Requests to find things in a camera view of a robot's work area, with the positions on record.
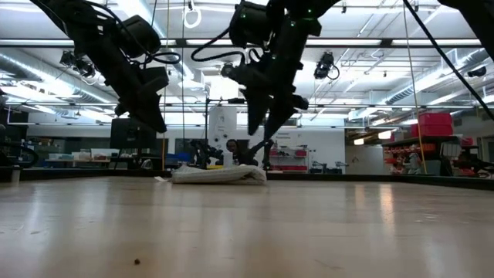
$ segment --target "ceiling light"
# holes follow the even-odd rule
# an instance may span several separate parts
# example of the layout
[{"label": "ceiling light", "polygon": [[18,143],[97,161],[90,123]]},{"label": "ceiling light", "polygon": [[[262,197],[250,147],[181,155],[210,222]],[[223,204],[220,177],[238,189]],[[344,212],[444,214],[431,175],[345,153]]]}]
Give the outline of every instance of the ceiling light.
[{"label": "ceiling light", "polygon": [[389,139],[391,139],[391,131],[381,132],[377,136],[381,140],[389,140]]},{"label": "ceiling light", "polygon": [[307,46],[379,46],[381,39],[308,39]]},{"label": "ceiling light", "polygon": [[405,125],[407,125],[407,124],[410,124],[410,125],[412,125],[412,124],[418,124],[418,120],[417,119],[406,120],[406,121],[402,122],[401,124],[405,124]]},{"label": "ceiling light", "polygon": [[166,39],[161,39],[161,46],[166,46],[167,43],[169,46],[174,46],[177,44],[177,41],[174,39],[169,39],[168,41]]},{"label": "ceiling light", "polygon": [[[478,39],[436,39],[440,46],[482,46]],[[432,42],[428,39],[410,39],[411,46],[432,46]],[[395,39],[392,46],[406,46],[406,39]]]},{"label": "ceiling light", "polygon": [[37,111],[40,111],[40,112],[43,112],[43,113],[47,113],[47,114],[52,114],[52,115],[55,115],[56,114],[56,112],[53,109],[50,109],[48,107],[44,107],[44,106],[41,106],[41,105],[35,105],[35,106],[22,105],[22,106],[25,107],[25,108],[28,108],[28,109],[37,110]]},{"label": "ceiling light", "polygon": [[0,86],[5,93],[31,101],[60,101],[55,95],[40,93],[26,86]]},{"label": "ceiling light", "polygon": [[109,123],[113,120],[112,117],[107,116],[107,115],[102,114],[102,113],[95,112],[95,111],[81,110],[80,114],[83,115],[84,117],[88,117],[88,118],[93,119],[93,120],[100,120],[102,122],[107,122],[107,123]]},{"label": "ceiling light", "polygon": [[[196,46],[196,45],[204,45],[205,43],[208,43],[210,39],[188,39],[186,40],[187,44]],[[216,42],[214,42],[212,45],[213,46],[230,46],[232,44],[232,41],[229,39],[219,39]]]},{"label": "ceiling light", "polygon": [[71,39],[0,39],[0,46],[60,46],[72,47],[74,41]]},{"label": "ceiling light", "polygon": [[356,140],[354,141],[354,145],[355,145],[355,146],[361,146],[361,145],[363,145],[363,144],[364,144],[364,139],[356,139]]}]

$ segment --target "hanging cable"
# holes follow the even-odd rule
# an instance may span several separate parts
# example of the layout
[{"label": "hanging cable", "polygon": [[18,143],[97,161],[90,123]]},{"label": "hanging cable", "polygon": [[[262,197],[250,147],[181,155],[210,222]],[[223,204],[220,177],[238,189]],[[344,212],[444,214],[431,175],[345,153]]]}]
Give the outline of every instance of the hanging cable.
[{"label": "hanging cable", "polygon": [[466,81],[465,77],[455,68],[455,65],[451,62],[451,60],[446,56],[445,52],[442,51],[441,47],[439,44],[435,41],[434,37],[432,34],[429,32],[425,24],[422,22],[422,20],[418,17],[417,12],[415,12],[414,8],[410,5],[410,2],[408,0],[403,0],[404,7],[408,8],[410,11],[411,15],[413,15],[415,21],[420,25],[420,28],[424,31],[425,35],[428,37],[428,39],[431,41],[432,45],[434,48],[438,51],[439,55],[443,58],[443,60],[448,64],[449,68],[453,71],[453,73],[458,77],[458,79],[465,85],[465,87],[469,90],[469,92],[474,96],[474,98],[477,99],[477,101],[480,103],[480,106],[484,109],[484,111],[487,113],[487,115],[491,118],[491,120],[494,120],[494,114],[491,112],[491,110],[487,107],[487,104],[482,100],[482,98],[479,96],[479,94],[470,86],[470,84]]},{"label": "hanging cable", "polygon": [[[195,12],[198,15],[198,17],[196,18],[195,22],[192,23],[192,24],[187,21],[187,14],[189,14],[191,12]],[[187,27],[187,28],[189,28],[189,29],[193,29],[193,28],[199,26],[199,24],[201,24],[201,20],[202,20],[201,9],[200,8],[196,8],[195,5],[194,5],[194,1],[190,0],[188,2],[188,6],[187,7],[184,6],[184,10],[182,12],[182,17],[183,17],[183,20],[184,20],[184,26]]]},{"label": "hanging cable", "polygon": [[205,43],[204,45],[202,45],[199,48],[197,48],[196,50],[194,50],[192,52],[192,54],[191,54],[191,59],[194,62],[207,62],[207,61],[211,61],[211,60],[214,60],[214,59],[220,59],[220,58],[227,57],[227,56],[240,55],[240,57],[241,57],[240,63],[242,63],[242,64],[245,63],[245,54],[243,52],[240,52],[240,51],[231,51],[231,52],[227,52],[227,53],[223,53],[223,54],[219,54],[219,55],[209,56],[209,57],[206,57],[206,58],[196,58],[195,57],[202,50],[204,50],[205,48],[209,47],[210,45],[212,45],[213,43],[215,43],[216,41],[218,41],[219,39],[221,39],[222,37],[224,37],[226,34],[228,34],[228,31],[229,30],[230,30],[230,28],[228,27],[221,34],[217,35],[215,38],[213,38],[209,42]]},{"label": "hanging cable", "polygon": [[414,66],[413,62],[411,61],[411,49],[410,49],[410,36],[408,34],[408,23],[407,23],[407,10],[405,9],[405,6],[403,6],[403,18],[404,18],[404,30],[407,36],[407,49],[408,49],[408,60],[410,61],[410,71],[411,71],[411,83],[413,85],[413,90],[414,90],[414,100],[415,100],[415,113],[417,115],[417,126],[418,126],[418,144],[420,145],[420,152],[422,156],[422,164],[424,165],[424,171],[425,174],[427,174],[427,164],[425,163],[425,154],[424,154],[424,145],[422,144],[422,133],[421,133],[421,126],[420,126],[420,117],[419,117],[419,109],[418,109],[418,101],[417,101],[417,90],[415,89],[415,75],[414,75]]},{"label": "hanging cable", "polygon": [[331,69],[331,71],[333,71],[333,69],[335,69],[337,71],[337,75],[335,77],[331,77],[328,74],[327,78],[329,78],[330,80],[337,80],[338,78],[340,78],[340,69],[336,65],[333,65],[333,68]]},{"label": "hanging cable", "polygon": [[[167,34],[169,34],[169,31],[170,31],[170,1],[167,1],[167,6],[168,6],[168,10],[167,10]],[[166,38],[165,46],[168,48],[168,36]],[[164,69],[168,72],[168,64],[164,65]],[[166,115],[167,115],[166,107],[167,107],[167,86],[164,88],[164,92],[163,92],[163,122],[165,122],[165,123],[167,122],[166,121]],[[166,135],[165,134],[166,133],[163,133],[163,139],[161,141],[161,170],[162,171],[164,171],[164,168],[166,165],[165,162],[167,160],[167,144],[166,144]]]},{"label": "hanging cable", "polygon": [[249,49],[248,54],[249,54],[249,59],[251,61],[255,61],[255,59],[252,58],[252,54],[254,54],[254,56],[257,58],[258,61],[261,59],[261,56],[257,52],[257,49]]},{"label": "hanging cable", "polygon": [[[182,19],[182,39],[185,38],[185,17]],[[184,48],[182,47],[182,57],[184,56]],[[185,99],[184,99],[184,67],[181,68],[182,73],[182,146],[184,146],[185,150]]]},{"label": "hanging cable", "polygon": [[[156,8],[157,8],[157,0],[154,0],[154,7],[153,7],[153,16],[151,17],[151,28],[153,27],[153,24],[154,24],[154,17],[156,16]],[[146,53],[146,58],[144,58],[144,65],[143,65],[143,69],[146,69],[146,65],[147,65],[147,58],[148,57],[152,57],[152,56],[148,56],[147,53]]]}]

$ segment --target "white panel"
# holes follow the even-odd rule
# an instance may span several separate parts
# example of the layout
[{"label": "white panel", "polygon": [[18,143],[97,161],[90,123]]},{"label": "white panel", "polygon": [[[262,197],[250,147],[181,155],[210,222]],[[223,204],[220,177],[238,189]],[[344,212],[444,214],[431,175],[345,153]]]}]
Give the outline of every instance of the white panel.
[{"label": "white panel", "polygon": [[384,164],[383,148],[375,146],[346,147],[347,174],[389,175]]},{"label": "white panel", "polygon": [[226,142],[232,138],[237,128],[237,109],[234,107],[215,107],[210,112],[208,140],[213,147],[226,151]]}]

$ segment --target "red box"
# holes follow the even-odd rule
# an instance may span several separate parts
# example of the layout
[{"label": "red box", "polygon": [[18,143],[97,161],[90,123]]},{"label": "red box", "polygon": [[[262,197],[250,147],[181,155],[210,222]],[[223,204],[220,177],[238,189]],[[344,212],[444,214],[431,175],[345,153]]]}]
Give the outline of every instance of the red box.
[{"label": "red box", "polygon": [[[421,136],[451,136],[453,127],[449,125],[420,125]],[[411,126],[411,136],[418,137],[418,124]]]},{"label": "red box", "polygon": [[418,123],[422,125],[452,125],[450,113],[422,113],[418,115]]},{"label": "red box", "polygon": [[472,137],[462,138],[462,146],[473,146],[473,138]]}]

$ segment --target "fluorescent light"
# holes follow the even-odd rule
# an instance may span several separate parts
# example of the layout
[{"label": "fluorescent light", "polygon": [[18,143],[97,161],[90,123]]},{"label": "fluorescent light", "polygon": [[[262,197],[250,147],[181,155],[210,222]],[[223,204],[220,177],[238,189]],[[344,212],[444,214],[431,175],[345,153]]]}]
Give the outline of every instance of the fluorescent light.
[{"label": "fluorescent light", "polygon": [[29,109],[33,109],[33,110],[37,110],[39,112],[43,112],[43,113],[48,113],[48,114],[53,114],[55,115],[56,112],[53,110],[53,109],[49,109],[48,107],[43,107],[41,105],[35,105],[35,106],[27,106],[27,105],[22,105],[23,107],[25,108],[29,108]]},{"label": "fluorescent light", "polygon": [[[174,46],[177,44],[177,41],[175,41],[174,39],[169,39],[168,40],[168,45],[169,46]],[[167,45],[167,40],[166,39],[161,39],[161,46],[166,46]]]},{"label": "fluorescent light", "polygon": [[485,102],[485,103],[491,103],[491,102],[494,102],[494,95],[484,97],[484,98],[483,98],[483,100],[484,100],[484,102]]},{"label": "fluorescent light", "polygon": [[0,86],[0,89],[2,89],[4,92],[7,94],[16,96],[16,97],[21,97],[27,100],[33,100],[33,101],[60,101],[56,98],[55,95],[48,95],[45,93],[40,93],[38,91],[35,91],[33,89],[30,89],[26,86]]},{"label": "fluorescent light", "polygon": [[455,97],[457,97],[457,95],[450,93],[449,95],[439,97],[438,99],[431,101],[430,103],[428,103],[428,105],[436,105],[436,104],[444,103],[444,102],[451,100]]},{"label": "fluorescent light", "polygon": [[381,39],[308,39],[307,46],[379,46]]},{"label": "fluorescent light", "polygon": [[107,115],[102,114],[102,113],[95,112],[95,111],[81,110],[79,113],[81,115],[83,115],[84,117],[88,117],[88,118],[91,118],[93,120],[101,120],[101,121],[107,122],[107,123],[109,123],[113,120],[112,117],[107,116]]},{"label": "fluorescent light", "polygon": [[56,97],[56,98],[82,98],[83,96],[81,96],[81,95],[69,95],[69,96],[55,95],[54,97]]},{"label": "fluorescent light", "polygon": [[377,135],[379,139],[388,140],[391,139],[391,131],[381,132]]},{"label": "fluorescent light", "polygon": [[[186,40],[187,44],[196,46],[196,45],[204,45],[208,42],[210,42],[210,39],[188,39]],[[229,46],[232,44],[232,41],[229,39],[219,39],[216,42],[214,42],[212,45],[213,46]]]},{"label": "fluorescent light", "polygon": [[355,146],[360,146],[360,145],[363,145],[364,144],[364,139],[356,139],[354,141],[354,145]]},{"label": "fluorescent light", "polygon": [[[440,46],[482,46],[478,39],[436,39]],[[393,46],[406,46],[406,39],[393,40]],[[428,39],[410,39],[411,46],[432,46],[432,42]]]},{"label": "fluorescent light", "polygon": [[71,39],[0,39],[0,46],[74,46]]}]

